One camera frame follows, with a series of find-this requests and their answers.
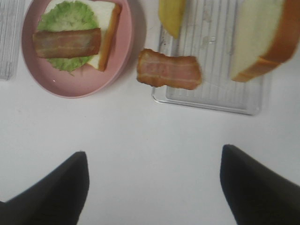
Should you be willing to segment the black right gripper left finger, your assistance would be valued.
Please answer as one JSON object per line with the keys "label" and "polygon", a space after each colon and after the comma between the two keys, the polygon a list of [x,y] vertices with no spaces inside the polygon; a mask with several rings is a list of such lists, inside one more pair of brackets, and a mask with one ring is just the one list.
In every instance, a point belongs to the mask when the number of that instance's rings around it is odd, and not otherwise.
{"label": "black right gripper left finger", "polygon": [[2,225],[76,225],[90,186],[86,153],[71,155],[38,183],[0,204]]}

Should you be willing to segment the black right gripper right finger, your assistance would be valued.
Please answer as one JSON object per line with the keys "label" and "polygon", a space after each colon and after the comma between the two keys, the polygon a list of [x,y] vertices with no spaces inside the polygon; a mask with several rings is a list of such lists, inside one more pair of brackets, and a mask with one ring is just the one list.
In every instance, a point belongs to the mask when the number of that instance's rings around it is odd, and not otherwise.
{"label": "black right gripper right finger", "polygon": [[239,225],[298,225],[300,187],[234,145],[224,145],[220,183]]}

